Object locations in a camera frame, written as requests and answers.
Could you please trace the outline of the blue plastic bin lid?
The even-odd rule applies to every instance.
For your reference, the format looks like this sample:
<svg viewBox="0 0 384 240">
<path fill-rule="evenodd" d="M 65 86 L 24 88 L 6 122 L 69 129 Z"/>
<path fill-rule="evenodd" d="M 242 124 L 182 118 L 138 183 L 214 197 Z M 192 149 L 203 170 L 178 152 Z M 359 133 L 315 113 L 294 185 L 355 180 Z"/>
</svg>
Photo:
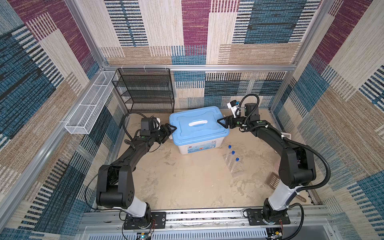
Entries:
<svg viewBox="0 0 384 240">
<path fill-rule="evenodd" d="M 174 144 L 184 146 L 228 136 L 230 130 L 217 122 L 221 118 L 223 114 L 216 106 L 171 114 L 169 122 L 177 128 L 173 133 Z"/>
</svg>

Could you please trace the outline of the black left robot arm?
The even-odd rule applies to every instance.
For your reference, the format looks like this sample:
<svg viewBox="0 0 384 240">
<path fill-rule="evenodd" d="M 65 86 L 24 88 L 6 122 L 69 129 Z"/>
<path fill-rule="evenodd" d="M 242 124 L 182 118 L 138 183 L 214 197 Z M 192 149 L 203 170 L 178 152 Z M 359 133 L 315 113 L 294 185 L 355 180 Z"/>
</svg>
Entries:
<svg viewBox="0 0 384 240">
<path fill-rule="evenodd" d="M 130 115 L 139 115 L 141 128 L 134 136 L 128 132 L 125 124 L 126 118 Z M 133 172 L 140 159 L 151 153 L 154 143 L 159 146 L 164 144 L 177 127 L 165 123 L 154 117 L 146 117 L 139 112 L 128 112 L 123 115 L 121 125 L 128 136 L 129 148 L 114 162 L 109 165 L 102 165 L 98 173 L 92 178 L 97 180 L 96 204 L 104 207 L 104 211 L 119 210 L 124 212 L 135 221 L 151 222 L 151 207 L 148 203 L 138 199 L 135 195 Z"/>
</svg>

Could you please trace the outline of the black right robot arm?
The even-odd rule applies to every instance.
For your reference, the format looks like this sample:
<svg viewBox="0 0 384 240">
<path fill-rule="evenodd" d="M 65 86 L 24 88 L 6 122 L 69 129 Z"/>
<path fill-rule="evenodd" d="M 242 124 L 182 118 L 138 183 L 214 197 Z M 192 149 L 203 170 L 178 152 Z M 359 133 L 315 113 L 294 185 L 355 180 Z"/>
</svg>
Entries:
<svg viewBox="0 0 384 240">
<path fill-rule="evenodd" d="M 331 167 L 326 159 L 308 145 L 290 140 L 259 115 L 260 98 L 255 103 L 233 100 L 227 104 L 232 114 L 219 119 L 226 129 L 238 128 L 266 142 L 281 157 L 279 183 L 262 208 L 262 219 L 272 225 L 287 216 L 291 201 L 302 191 L 325 186 L 331 178 Z"/>
</svg>

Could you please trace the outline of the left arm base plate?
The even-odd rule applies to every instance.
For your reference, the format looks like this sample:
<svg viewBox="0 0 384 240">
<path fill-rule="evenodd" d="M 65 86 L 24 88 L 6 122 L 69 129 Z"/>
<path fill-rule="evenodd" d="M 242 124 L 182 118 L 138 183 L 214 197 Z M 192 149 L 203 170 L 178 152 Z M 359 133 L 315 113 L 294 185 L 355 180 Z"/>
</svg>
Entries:
<svg viewBox="0 0 384 240">
<path fill-rule="evenodd" d="M 164 229 L 166 226 L 166 212 L 151 212 L 142 218 L 126 217 L 123 224 L 124 230 L 149 230 Z"/>
</svg>

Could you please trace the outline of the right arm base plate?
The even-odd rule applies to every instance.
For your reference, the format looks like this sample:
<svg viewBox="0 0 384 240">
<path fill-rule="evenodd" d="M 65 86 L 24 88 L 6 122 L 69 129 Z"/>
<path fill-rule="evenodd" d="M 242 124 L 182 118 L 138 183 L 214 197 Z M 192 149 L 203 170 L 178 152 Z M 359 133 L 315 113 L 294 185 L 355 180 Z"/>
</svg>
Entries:
<svg viewBox="0 0 384 240">
<path fill-rule="evenodd" d="M 287 210 L 274 211 L 247 208 L 243 215 L 248 219 L 250 226 L 289 225 L 291 223 Z"/>
</svg>

